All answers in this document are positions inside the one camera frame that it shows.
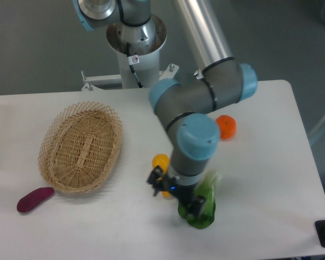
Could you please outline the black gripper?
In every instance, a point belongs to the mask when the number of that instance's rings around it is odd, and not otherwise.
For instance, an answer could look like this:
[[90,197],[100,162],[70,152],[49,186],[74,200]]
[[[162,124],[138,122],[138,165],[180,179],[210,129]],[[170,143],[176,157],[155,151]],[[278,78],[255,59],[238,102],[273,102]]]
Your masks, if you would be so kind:
[[195,189],[197,184],[182,185],[178,184],[176,177],[168,177],[163,173],[160,166],[156,166],[150,173],[147,183],[154,189],[153,196],[159,192],[169,193],[177,198],[183,206],[186,206],[186,215],[199,218],[204,212],[205,197],[197,197]]

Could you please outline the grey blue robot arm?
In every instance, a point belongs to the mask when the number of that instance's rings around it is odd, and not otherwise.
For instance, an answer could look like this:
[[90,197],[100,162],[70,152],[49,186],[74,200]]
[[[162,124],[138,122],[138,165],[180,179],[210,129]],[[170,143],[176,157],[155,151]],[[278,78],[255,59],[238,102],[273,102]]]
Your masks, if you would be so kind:
[[169,192],[186,216],[205,213],[207,199],[196,186],[217,148],[220,131],[208,114],[254,95],[257,76],[235,61],[208,1],[173,1],[201,77],[187,86],[159,72],[159,51],[166,42],[163,22],[150,1],[73,1],[87,30],[107,27],[117,54],[124,88],[147,88],[149,100],[172,145],[167,172],[155,167],[148,177],[155,193]]

